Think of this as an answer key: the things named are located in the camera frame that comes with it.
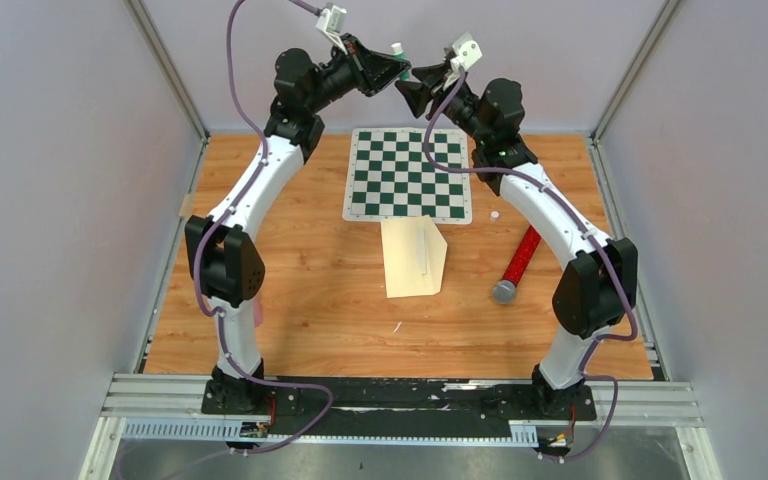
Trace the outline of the green white glue stick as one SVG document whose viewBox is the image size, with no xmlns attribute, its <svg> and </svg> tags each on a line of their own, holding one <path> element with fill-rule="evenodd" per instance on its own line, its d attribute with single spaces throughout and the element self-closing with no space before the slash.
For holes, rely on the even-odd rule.
<svg viewBox="0 0 768 480">
<path fill-rule="evenodd" d="M 407 59 L 403 44 L 401 42 L 395 42 L 391 45 L 392 55 L 399 63 L 399 77 L 400 81 L 408 81 L 411 78 L 412 65 Z"/>
</svg>

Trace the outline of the cream envelope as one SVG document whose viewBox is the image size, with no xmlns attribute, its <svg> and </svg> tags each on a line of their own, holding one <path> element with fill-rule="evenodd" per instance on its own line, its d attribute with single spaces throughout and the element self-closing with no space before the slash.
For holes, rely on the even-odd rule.
<svg viewBox="0 0 768 480">
<path fill-rule="evenodd" d="M 417 265 L 416 229 L 425 227 L 427 274 Z M 380 222 L 388 298 L 436 295 L 442 290 L 448 244 L 430 216 L 388 218 Z"/>
</svg>

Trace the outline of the tan paper letter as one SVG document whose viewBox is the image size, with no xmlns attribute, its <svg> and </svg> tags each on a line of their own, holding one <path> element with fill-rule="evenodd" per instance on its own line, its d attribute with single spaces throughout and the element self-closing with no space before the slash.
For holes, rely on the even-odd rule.
<svg viewBox="0 0 768 480">
<path fill-rule="evenodd" d="M 427 274 L 427 242 L 426 242 L 426 230 L 425 227 L 419 225 L 416 229 L 417 239 L 417 265 L 418 271 L 421 276 Z"/>
</svg>

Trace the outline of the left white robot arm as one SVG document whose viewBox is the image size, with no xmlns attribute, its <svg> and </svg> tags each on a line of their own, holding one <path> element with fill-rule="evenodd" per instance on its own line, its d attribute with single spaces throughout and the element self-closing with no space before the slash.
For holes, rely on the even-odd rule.
<svg viewBox="0 0 768 480">
<path fill-rule="evenodd" d="M 277 385 L 264 377 L 255 335 L 266 275 L 255 242 L 268 211 L 321 139 L 320 111 L 351 91 L 372 97 L 410 67 L 400 43 L 378 52 L 349 33 L 338 37 L 325 63 L 301 48 L 276 58 L 276 96 L 255 157 L 224 199 L 207 216 L 191 216 L 184 229 L 196 300 L 214 320 L 219 345 L 203 413 L 256 412 Z"/>
</svg>

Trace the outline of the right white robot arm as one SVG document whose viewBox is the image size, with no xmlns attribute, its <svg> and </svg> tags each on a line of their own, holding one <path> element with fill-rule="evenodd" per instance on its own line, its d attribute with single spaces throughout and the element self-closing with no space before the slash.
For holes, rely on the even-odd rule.
<svg viewBox="0 0 768 480">
<path fill-rule="evenodd" d="M 559 328 L 533 370 L 530 392 L 537 413 L 556 417 L 583 388 L 599 343 L 616 339 L 615 325 L 628 320 L 625 340 L 637 337 L 637 247 L 587 220 L 549 179 L 519 133 L 525 108 L 518 82 L 497 78 L 476 94 L 464 72 L 444 63 L 413 74 L 396 83 L 412 114 L 431 123 L 445 116 L 474 141 L 469 172 L 525 217 L 562 269 L 552 297 Z"/>
</svg>

